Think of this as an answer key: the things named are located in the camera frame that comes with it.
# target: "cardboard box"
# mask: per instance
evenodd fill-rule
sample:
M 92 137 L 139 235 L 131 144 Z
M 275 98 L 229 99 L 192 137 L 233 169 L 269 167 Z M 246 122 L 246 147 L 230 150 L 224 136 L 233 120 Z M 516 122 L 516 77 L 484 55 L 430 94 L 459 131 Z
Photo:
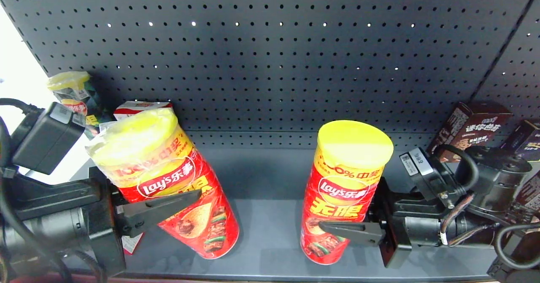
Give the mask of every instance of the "cardboard box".
M 523 184 L 516 201 L 532 210 L 540 211 L 540 171 Z
M 512 113 L 505 106 L 496 102 L 459 102 L 428 146 L 428 152 L 443 143 L 461 150 L 469 146 L 485 146 L 495 132 L 506 123 Z M 444 152 L 441 162 L 459 162 L 460 157 L 451 152 Z
M 172 103 L 170 102 L 139 102 L 129 100 L 118 106 L 113 114 L 116 120 L 121 120 L 145 110 L 171 107 Z
M 529 162 L 540 162 L 540 119 L 523 120 L 501 148 Z

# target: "white wall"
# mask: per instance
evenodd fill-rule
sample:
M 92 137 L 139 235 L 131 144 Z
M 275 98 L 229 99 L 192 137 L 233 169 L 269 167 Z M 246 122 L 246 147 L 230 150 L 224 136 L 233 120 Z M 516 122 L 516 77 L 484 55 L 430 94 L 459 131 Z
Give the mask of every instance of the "white wall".
M 41 108 L 48 108 L 52 102 L 56 101 L 56 98 L 45 86 L 47 76 L 27 45 L 22 41 L 4 10 L 0 10 L 0 29 L 2 29 L 2 35 L 0 35 L 0 98 L 16 98 Z M 8 126 L 10 133 L 23 119 L 21 111 L 10 106 L 0 106 L 0 116 Z M 84 151 L 84 144 L 87 141 L 83 135 L 52 175 L 47 176 L 35 172 L 28 174 L 45 183 L 68 181 L 88 160 Z

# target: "red and white box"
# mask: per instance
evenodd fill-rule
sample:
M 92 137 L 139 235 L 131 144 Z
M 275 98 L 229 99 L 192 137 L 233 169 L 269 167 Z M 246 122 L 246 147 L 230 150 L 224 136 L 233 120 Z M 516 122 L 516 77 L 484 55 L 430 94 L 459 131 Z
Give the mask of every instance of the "red and white box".
M 172 108 L 171 102 L 139 102 L 139 101 L 127 101 L 116 110 L 114 110 L 114 118 L 116 120 L 125 119 L 129 116 L 134 116 L 135 114 L 139 112 L 143 112 L 145 110 L 150 109 L 157 109 L 157 108 Z

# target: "red chip can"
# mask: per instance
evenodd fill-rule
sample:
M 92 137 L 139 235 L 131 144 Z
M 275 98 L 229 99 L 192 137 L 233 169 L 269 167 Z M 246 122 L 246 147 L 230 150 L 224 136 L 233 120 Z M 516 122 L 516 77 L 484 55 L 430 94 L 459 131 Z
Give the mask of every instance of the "red chip can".
M 366 217 L 394 145 L 379 129 L 357 121 L 321 127 L 305 189 L 300 246 L 318 264 L 334 264 L 349 240 L 322 231 L 321 221 L 361 222 Z
M 237 242 L 238 222 L 216 174 L 180 128 L 171 108 L 120 120 L 86 149 L 129 202 L 200 189 L 197 202 L 158 226 L 203 258 L 219 258 Z

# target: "yellow lid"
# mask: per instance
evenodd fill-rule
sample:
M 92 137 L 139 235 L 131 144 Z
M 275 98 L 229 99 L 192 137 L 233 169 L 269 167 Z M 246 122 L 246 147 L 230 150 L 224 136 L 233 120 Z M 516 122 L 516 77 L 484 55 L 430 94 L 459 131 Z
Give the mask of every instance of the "yellow lid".
M 380 168 L 394 152 L 394 144 L 383 131 L 358 121 L 326 123 L 319 129 L 317 141 L 324 161 L 332 166 Z
M 51 91 L 73 88 L 84 89 L 84 82 L 90 79 L 90 74 L 86 71 L 67 71 L 54 75 L 47 81 L 47 88 Z
M 171 108 L 146 110 L 112 124 L 86 147 L 100 166 L 141 163 L 173 134 L 178 119 Z

